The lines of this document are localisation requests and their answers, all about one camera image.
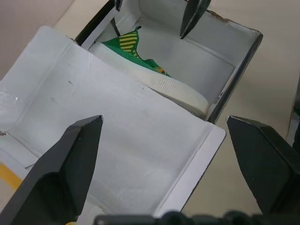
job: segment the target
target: green shoe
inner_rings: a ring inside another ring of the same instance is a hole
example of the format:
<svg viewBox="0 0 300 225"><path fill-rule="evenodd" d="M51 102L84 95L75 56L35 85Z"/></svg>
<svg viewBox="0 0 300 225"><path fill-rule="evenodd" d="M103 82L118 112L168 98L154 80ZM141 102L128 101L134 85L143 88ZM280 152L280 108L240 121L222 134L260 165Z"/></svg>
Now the green shoe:
<svg viewBox="0 0 300 225"><path fill-rule="evenodd" d="M141 26L138 26L134 31L109 41L105 41L103 44L113 50L115 53L137 65L170 77L170 75L168 75L165 70L162 69L154 60L143 60L137 53L136 49L139 43L138 30L140 28Z"/></svg>

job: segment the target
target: white rubber sole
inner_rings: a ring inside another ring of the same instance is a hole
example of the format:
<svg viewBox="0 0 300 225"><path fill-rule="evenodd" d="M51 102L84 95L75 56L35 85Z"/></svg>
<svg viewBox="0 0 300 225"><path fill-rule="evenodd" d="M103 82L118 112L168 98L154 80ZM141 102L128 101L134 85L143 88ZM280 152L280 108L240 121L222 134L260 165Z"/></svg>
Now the white rubber sole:
<svg viewBox="0 0 300 225"><path fill-rule="evenodd" d="M193 115L205 119L209 104L203 95L188 85L141 67L118 55L100 42L96 42L89 49L89 52L111 67L140 81L160 95L177 103Z"/></svg>

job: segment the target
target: sneaker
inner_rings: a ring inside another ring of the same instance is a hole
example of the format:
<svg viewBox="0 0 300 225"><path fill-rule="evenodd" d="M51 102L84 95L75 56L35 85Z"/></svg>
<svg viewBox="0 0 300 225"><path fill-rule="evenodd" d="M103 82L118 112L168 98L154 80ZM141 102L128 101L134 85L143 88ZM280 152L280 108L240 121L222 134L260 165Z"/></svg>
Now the sneaker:
<svg viewBox="0 0 300 225"><path fill-rule="evenodd" d="M96 42L89 51L111 67L145 84L193 115L205 119L209 104L204 96L168 75L154 60L137 53L137 27L134 31L106 42Z"/></svg>

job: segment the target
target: green mesh fabric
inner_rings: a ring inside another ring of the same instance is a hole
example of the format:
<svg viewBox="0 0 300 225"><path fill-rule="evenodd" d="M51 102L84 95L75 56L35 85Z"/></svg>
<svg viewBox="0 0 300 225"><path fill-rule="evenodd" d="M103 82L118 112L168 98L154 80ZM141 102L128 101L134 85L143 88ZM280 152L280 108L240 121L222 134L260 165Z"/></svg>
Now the green mesh fabric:
<svg viewBox="0 0 300 225"><path fill-rule="evenodd" d="M122 56L123 58L125 58L141 67L150 69L152 71L155 71L157 73L160 73L160 74L170 77L154 60L152 60L152 59L143 60L137 53L136 49L137 49L137 45L139 42L138 30L140 28L141 28L141 26L138 26L135 28L134 31L124 34L120 37L113 38L109 41L105 41L105 42L103 42L103 44L106 47L113 50L118 55ZM128 44L127 44L127 43L124 43L124 41L123 41L126 39L134 39L134 40L133 41L128 40L127 41Z"/></svg>

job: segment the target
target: table surface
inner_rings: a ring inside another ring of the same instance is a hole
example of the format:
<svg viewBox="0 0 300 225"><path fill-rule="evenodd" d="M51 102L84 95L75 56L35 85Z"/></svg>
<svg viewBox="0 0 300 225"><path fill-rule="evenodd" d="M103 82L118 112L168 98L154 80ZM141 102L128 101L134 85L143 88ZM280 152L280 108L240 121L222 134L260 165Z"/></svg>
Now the table surface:
<svg viewBox="0 0 300 225"><path fill-rule="evenodd" d="M55 29L75 38L107 0L75 0ZM263 33L261 46L216 125L227 137L185 205L187 215L221 216L229 210L260 212L238 166L228 115L258 120L286 138L299 79L300 1L212 0L211 10Z"/></svg>

